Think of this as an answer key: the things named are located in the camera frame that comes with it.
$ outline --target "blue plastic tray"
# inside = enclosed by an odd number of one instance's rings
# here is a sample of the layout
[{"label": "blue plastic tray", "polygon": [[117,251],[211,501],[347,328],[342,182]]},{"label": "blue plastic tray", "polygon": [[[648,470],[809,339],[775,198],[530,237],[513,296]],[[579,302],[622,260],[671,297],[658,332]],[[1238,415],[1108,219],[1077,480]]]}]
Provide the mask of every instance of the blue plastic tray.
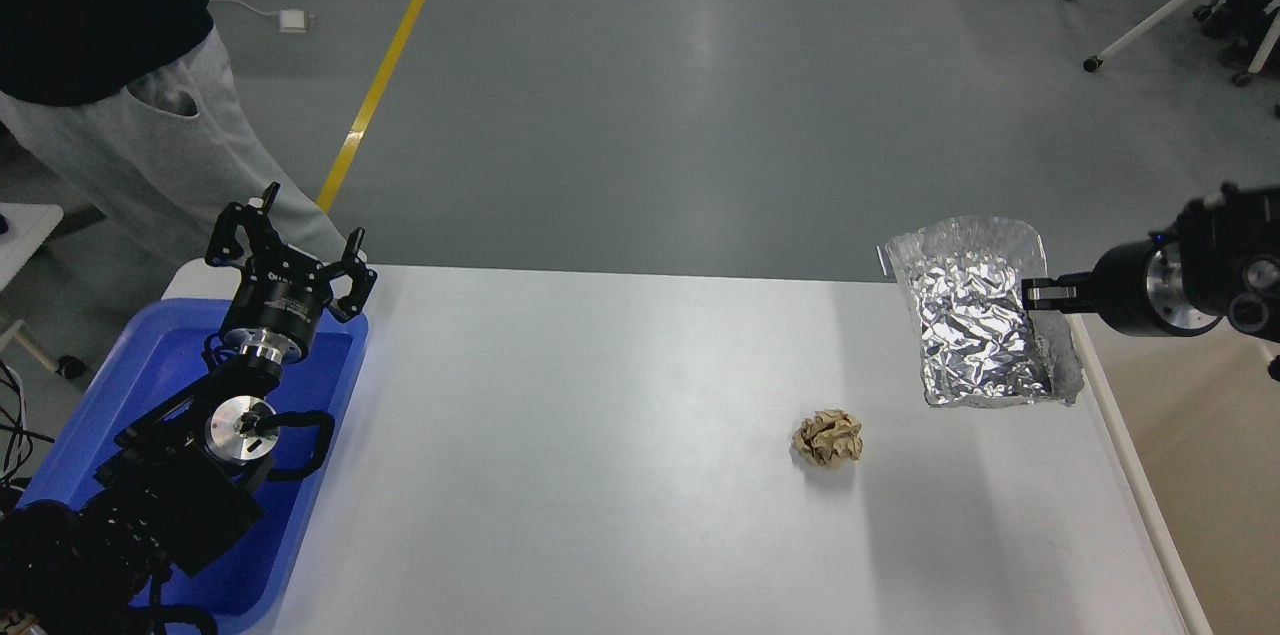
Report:
[{"label": "blue plastic tray", "polygon": [[[200,353],[227,307],[227,301],[172,300],[133,316],[19,504],[55,499],[79,508],[100,493],[93,471],[119,449],[111,438],[206,373]],[[310,356],[285,366],[279,388],[268,397],[275,411],[328,410],[338,421],[337,443],[367,333],[365,316],[339,324],[325,315]],[[276,463],[302,465],[311,444],[311,431],[285,431],[274,451]],[[265,616],[288,581],[324,472],[301,483],[261,485],[255,499],[266,516],[196,577],[174,568],[164,603],[207,609],[223,635],[242,632]],[[133,604],[146,604],[145,590]]]}]

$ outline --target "power outlet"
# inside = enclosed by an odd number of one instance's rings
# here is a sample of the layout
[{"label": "power outlet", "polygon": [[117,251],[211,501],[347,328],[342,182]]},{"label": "power outlet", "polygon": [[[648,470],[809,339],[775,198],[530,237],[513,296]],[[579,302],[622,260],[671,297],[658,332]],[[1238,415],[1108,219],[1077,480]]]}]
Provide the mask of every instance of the power outlet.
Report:
[{"label": "power outlet", "polygon": [[282,10],[280,12],[280,32],[301,35],[306,33],[307,28],[311,26],[311,19],[307,17],[306,10]]}]

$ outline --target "black shirt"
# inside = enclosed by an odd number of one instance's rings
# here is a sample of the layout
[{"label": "black shirt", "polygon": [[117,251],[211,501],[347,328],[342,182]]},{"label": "black shirt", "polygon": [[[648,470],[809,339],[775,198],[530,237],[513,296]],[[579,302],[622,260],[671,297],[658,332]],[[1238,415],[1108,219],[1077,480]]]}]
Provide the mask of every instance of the black shirt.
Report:
[{"label": "black shirt", "polygon": [[209,0],[0,0],[0,91],[86,105],[207,37]]}]

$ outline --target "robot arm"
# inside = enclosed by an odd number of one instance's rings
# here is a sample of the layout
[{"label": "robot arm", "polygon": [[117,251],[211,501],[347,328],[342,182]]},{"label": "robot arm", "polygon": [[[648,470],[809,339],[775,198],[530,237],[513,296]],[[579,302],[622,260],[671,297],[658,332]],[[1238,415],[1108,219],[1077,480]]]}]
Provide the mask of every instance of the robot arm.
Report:
[{"label": "robot arm", "polygon": [[[1280,343],[1280,187],[1193,198],[1169,228],[1091,271],[1023,280],[1027,310],[1097,312],[1128,335],[1198,335],[1222,319]],[[1271,362],[1280,380],[1280,358]]]},{"label": "robot arm", "polygon": [[[209,374],[115,435],[120,448],[93,474],[102,490],[78,512],[40,501],[0,520],[0,613],[37,618],[50,635],[141,635],[164,622],[212,635],[204,611],[160,604],[172,566],[196,575],[264,515],[253,492],[266,480],[300,480],[324,463],[329,412],[275,412],[269,403],[287,366],[307,357],[325,310],[347,321],[364,309],[376,274],[360,255],[364,230],[339,262],[292,248],[271,228],[279,186],[260,201],[230,204],[218,219],[206,262],[241,271],[241,284],[205,353]],[[239,239],[243,233],[246,248]],[[349,278],[335,298],[332,280]],[[274,467],[282,429],[316,429],[311,457]],[[151,604],[129,600],[151,581]]]}]

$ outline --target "gray pants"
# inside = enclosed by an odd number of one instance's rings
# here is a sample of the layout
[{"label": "gray pants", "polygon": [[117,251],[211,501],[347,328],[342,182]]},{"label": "gray pants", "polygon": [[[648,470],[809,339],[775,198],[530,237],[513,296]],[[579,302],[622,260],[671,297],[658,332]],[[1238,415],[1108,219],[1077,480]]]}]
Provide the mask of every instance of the gray pants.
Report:
[{"label": "gray pants", "polygon": [[271,221],[324,260],[344,238],[259,142],[241,111],[218,29],[180,60],[92,105],[50,108],[0,93],[0,122],[50,170],[170,262],[202,257],[230,201],[280,193]]}]

